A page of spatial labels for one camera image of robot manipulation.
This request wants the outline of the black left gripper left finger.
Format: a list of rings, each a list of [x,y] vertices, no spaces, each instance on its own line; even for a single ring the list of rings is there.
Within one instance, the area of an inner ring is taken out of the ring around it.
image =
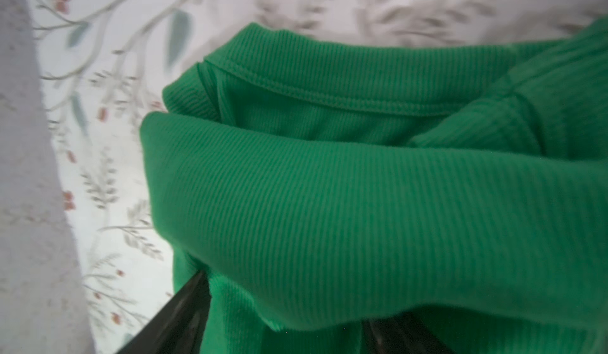
[[[207,274],[198,272],[118,353],[200,353],[211,301]]]

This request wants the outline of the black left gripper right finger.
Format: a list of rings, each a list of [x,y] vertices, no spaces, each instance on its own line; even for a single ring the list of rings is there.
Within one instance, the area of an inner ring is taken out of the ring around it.
[[[368,352],[376,354],[453,354],[413,313],[367,320],[363,331]]]

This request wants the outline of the green tank top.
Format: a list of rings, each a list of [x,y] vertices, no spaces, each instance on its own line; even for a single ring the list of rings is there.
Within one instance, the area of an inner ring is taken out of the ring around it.
[[[607,19],[564,40],[358,47],[251,24],[140,128],[202,353],[370,353],[413,313],[454,353],[607,335]]]

